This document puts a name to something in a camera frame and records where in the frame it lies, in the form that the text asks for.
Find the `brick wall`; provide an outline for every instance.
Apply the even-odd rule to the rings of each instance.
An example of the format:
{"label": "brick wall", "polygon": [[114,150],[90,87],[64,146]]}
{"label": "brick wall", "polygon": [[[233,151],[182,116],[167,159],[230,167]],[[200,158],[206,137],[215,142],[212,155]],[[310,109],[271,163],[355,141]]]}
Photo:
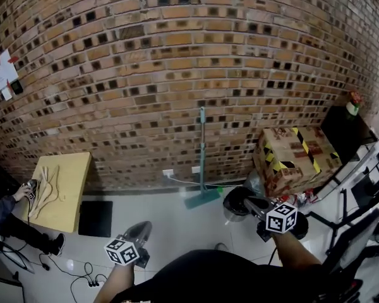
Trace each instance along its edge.
{"label": "brick wall", "polygon": [[207,179],[244,177],[263,127],[319,125],[346,91],[379,102],[379,0],[0,0],[0,52],[25,91],[0,96],[0,161],[90,151],[92,189],[191,177],[198,108]]}

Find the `wooden table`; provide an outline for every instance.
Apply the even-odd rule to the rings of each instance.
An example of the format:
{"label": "wooden table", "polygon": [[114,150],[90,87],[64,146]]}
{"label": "wooden table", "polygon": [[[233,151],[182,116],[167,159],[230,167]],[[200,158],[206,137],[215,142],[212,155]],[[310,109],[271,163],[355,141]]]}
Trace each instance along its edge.
{"label": "wooden table", "polygon": [[[39,158],[32,179],[40,179],[41,167],[48,168],[50,177],[56,166],[59,165],[57,178],[59,197],[65,200],[60,201],[57,199],[43,207],[38,218],[30,218],[31,223],[63,232],[73,232],[77,229],[81,196],[90,161],[90,153],[43,156]],[[27,221],[27,216],[28,206],[23,209],[22,219]]]}

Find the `green mop handle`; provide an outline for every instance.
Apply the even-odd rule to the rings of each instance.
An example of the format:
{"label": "green mop handle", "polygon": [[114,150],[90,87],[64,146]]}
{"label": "green mop handle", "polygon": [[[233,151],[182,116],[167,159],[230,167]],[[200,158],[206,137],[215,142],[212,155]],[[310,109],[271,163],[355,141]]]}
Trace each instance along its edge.
{"label": "green mop handle", "polygon": [[200,169],[200,188],[201,195],[203,194],[205,186],[203,185],[203,170],[205,168],[205,108],[201,107],[201,169]]}

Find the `hand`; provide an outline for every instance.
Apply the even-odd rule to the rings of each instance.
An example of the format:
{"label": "hand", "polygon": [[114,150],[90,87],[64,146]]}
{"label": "hand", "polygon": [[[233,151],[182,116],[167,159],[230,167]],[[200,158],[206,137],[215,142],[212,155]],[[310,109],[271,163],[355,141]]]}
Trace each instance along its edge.
{"label": "hand", "polygon": [[28,196],[32,192],[32,189],[28,185],[24,185],[18,189],[18,191],[13,194],[13,197],[16,202],[21,200],[24,196]]}

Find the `person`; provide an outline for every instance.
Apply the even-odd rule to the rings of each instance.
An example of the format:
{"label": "person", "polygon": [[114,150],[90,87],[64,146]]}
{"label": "person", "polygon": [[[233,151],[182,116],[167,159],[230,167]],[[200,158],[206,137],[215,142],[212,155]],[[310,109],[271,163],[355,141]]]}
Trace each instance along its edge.
{"label": "person", "polygon": [[136,286],[133,265],[116,265],[94,302],[314,302],[325,279],[320,261],[290,232],[272,237],[283,267],[196,250]]}
{"label": "person", "polygon": [[41,234],[37,229],[22,222],[11,213],[15,204],[30,193],[31,188],[29,186],[21,186],[15,194],[3,196],[0,199],[0,235],[19,238],[31,247],[41,250],[44,254],[59,256],[64,246],[63,234],[59,234],[56,239],[50,240],[48,235]]}

